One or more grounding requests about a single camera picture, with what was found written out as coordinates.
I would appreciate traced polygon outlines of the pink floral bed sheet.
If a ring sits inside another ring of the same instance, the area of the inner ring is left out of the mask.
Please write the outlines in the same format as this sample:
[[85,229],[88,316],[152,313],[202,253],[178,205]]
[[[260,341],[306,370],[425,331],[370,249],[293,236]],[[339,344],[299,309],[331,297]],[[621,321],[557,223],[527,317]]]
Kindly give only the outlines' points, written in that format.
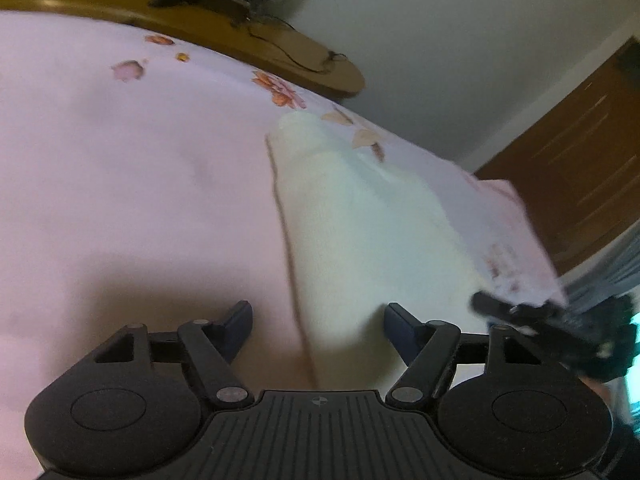
[[68,16],[1,17],[1,474],[38,476],[29,401],[130,323],[154,332],[239,300],[250,388],[323,389],[299,319],[269,133],[319,117],[425,180],[485,289],[563,302],[510,184],[480,181],[351,110],[217,52]]

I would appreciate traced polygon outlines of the pale green cloth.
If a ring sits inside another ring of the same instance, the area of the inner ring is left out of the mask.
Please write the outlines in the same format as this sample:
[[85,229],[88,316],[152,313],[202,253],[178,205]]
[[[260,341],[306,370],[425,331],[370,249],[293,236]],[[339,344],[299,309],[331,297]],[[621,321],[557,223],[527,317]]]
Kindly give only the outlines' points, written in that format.
[[269,133],[299,319],[318,384],[387,391],[404,363],[383,333],[397,302],[421,321],[487,330],[486,282],[424,179],[354,150],[314,115]]

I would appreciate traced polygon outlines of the wooden TV stand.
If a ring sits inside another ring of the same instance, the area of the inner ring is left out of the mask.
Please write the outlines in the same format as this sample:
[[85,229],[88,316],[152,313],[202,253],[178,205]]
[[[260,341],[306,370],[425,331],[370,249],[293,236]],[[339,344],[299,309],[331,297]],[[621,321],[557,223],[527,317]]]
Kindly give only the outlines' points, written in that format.
[[151,0],[1,0],[3,10],[49,12],[139,27],[273,73],[329,99],[353,98],[364,78],[347,58],[280,24],[241,24],[202,6],[153,8]]

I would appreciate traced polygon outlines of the brown wooden door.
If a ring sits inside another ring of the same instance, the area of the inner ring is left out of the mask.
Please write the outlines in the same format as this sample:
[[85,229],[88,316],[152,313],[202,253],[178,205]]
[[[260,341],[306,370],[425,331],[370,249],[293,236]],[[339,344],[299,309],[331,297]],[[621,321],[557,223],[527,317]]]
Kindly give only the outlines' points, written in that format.
[[479,170],[518,191],[564,274],[639,220],[639,41],[629,38]]

